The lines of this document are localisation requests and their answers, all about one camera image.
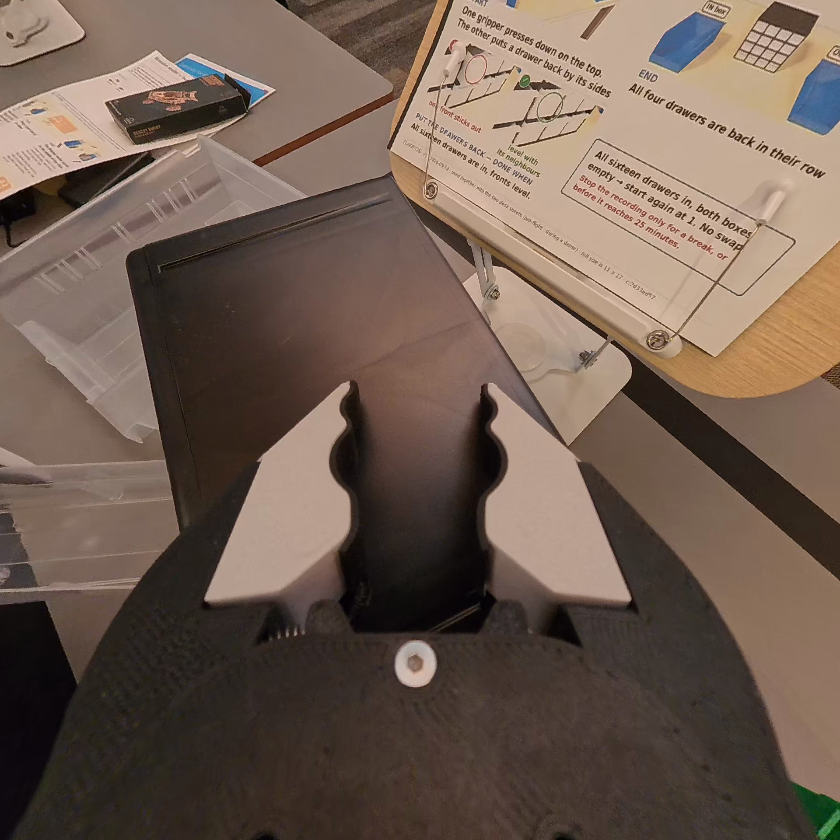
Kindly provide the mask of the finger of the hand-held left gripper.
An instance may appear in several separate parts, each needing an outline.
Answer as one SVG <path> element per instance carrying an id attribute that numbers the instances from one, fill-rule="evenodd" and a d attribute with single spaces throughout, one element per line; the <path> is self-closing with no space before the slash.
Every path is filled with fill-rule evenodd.
<path id="1" fill-rule="evenodd" d="M 2 486 L 50 486 L 53 477 L 48 467 L 38 466 L 26 458 L 1 448 Z"/>

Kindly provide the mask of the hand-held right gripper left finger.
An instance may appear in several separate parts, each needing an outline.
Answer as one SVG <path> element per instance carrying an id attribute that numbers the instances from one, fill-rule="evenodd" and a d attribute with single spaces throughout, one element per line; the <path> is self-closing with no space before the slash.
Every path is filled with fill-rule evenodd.
<path id="1" fill-rule="evenodd" d="M 340 600 L 360 522 L 359 412 L 358 384 L 342 383 L 259 458 L 208 606 L 271 603 L 302 625 L 315 602 Z"/>

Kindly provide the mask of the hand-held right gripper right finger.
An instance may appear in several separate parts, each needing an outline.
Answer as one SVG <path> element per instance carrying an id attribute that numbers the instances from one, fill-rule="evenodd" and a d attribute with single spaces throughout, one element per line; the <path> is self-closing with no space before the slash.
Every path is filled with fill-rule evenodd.
<path id="1" fill-rule="evenodd" d="M 581 463 L 496 384 L 484 384 L 486 435 L 499 471 L 480 502 L 487 588 L 518 602 L 544 634 L 561 606 L 625 608 L 632 595 L 585 483 Z"/>

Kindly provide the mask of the clear plastic drawer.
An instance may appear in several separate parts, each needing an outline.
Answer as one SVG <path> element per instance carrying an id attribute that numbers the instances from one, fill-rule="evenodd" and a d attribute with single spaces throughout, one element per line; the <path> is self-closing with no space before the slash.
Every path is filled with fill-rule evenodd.
<path id="1" fill-rule="evenodd" d="M 163 460 L 46 465 L 1 485 L 2 604 L 132 588 L 179 533 Z"/>
<path id="2" fill-rule="evenodd" d="M 123 436 L 139 443 L 159 429 L 133 310 L 81 343 L 32 320 L 18 330 Z"/>

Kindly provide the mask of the black drawer cabinet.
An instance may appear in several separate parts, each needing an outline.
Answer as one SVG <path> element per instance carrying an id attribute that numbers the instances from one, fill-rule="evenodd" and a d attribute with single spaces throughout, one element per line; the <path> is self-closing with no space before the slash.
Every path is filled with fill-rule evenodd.
<path id="1" fill-rule="evenodd" d="M 357 627 L 480 602 L 480 388 L 557 432 L 390 176 L 203 227 L 126 260 L 182 529 L 338 385 L 359 386 Z"/>

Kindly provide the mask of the large clear plastic bin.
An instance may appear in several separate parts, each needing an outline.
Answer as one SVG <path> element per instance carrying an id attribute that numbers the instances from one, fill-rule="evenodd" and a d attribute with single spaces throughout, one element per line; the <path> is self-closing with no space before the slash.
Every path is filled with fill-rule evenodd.
<path id="1" fill-rule="evenodd" d="M 201 139 L 3 257 L 2 316 L 17 331 L 32 320 L 81 343 L 123 312 L 134 312 L 126 270 L 130 252 L 302 197 L 223 145 Z"/>

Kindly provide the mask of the green plastic bin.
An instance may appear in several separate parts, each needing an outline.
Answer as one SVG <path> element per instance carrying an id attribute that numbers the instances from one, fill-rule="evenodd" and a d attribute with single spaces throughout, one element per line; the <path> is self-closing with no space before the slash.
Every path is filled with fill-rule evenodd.
<path id="1" fill-rule="evenodd" d="M 797 783 L 792 786 L 812 823 L 815 836 L 818 839 L 839 839 L 839 802 Z"/>

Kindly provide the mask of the white stand base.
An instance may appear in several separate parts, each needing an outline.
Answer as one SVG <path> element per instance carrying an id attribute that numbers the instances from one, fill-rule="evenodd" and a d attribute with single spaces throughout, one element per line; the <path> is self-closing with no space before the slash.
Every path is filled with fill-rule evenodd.
<path id="1" fill-rule="evenodd" d="M 465 288 L 566 444 L 629 382 L 632 365 L 614 343 L 501 266 L 499 298 L 481 295 L 477 273 Z"/>

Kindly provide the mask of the long black tape strip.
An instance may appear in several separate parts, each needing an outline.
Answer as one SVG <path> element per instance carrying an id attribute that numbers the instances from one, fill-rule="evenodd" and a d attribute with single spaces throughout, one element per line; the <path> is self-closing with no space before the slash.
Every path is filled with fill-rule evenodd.
<path id="1" fill-rule="evenodd" d="M 644 362 L 632 358 L 631 365 L 623 393 L 837 578 L 838 521 Z"/>

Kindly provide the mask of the person's dark clothing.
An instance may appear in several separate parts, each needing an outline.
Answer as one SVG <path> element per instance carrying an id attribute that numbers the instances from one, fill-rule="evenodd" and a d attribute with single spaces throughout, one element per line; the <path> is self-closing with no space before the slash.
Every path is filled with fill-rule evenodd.
<path id="1" fill-rule="evenodd" d="M 1 608 L 1 838 L 39 784 L 77 686 L 45 602 Z"/>

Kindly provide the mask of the black device with green lights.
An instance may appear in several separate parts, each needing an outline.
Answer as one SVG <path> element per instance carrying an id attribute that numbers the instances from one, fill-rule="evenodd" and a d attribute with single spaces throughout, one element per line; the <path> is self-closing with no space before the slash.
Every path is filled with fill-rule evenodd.
<path id="1" fill-rule="evenodd" d="M 82 207 L 152 163 L 155 163 L 154 156 L 146 152 L 72 172 L 66 176 L 57 195 L 73 208 Z"/>

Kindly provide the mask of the white instruction sheet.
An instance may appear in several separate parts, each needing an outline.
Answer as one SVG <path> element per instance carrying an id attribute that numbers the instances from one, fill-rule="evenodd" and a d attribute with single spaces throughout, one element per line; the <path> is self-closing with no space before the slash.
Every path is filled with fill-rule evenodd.
<path id="1" fill-rule="evenodd" d="M 1 113 L 1 197 L 58 175 L 173 144 L 131 143 L 106 101 L 191 77 L 158 51 L 113 73 L 21 101 Z"/>

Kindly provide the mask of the black model kit box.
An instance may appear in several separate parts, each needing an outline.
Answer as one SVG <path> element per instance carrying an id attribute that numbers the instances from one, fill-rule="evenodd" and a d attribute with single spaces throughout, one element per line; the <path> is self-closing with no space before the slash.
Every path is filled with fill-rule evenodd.
<path id="1" fill-rule="evenodd" d="M 133 144 L 170 140 L 247 113 L 249 90 L 227 74 L 210 73 L 108 100 L 114 122 Z"/>

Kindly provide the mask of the blue printed sheet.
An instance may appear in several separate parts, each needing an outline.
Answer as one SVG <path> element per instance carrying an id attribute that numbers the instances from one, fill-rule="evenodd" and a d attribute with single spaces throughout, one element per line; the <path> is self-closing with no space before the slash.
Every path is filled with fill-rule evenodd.
<path id="1" fill-rule="evenodd" d="M 248 92 L 248 109 L 252 109 L 255 105 L 275 93 L 275 89 L 265 82 L 249 78 L 238 71 L 228 69 L 195 54 L 188 54 L 180 58 L 175 62 L 175 65 L 191 78 L 205 77 L 212 74 L 220 77 L 231 77 L 241 88 Z"/>

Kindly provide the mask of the grey pad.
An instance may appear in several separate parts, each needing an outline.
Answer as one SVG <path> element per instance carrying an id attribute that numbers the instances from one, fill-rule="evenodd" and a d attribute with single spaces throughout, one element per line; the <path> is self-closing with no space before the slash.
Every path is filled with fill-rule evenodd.
<path id="1" fill-rule="evenodd" d="M 85 35 L 58 1 L 1 2 L 2 68 L 75 45 Z"/>

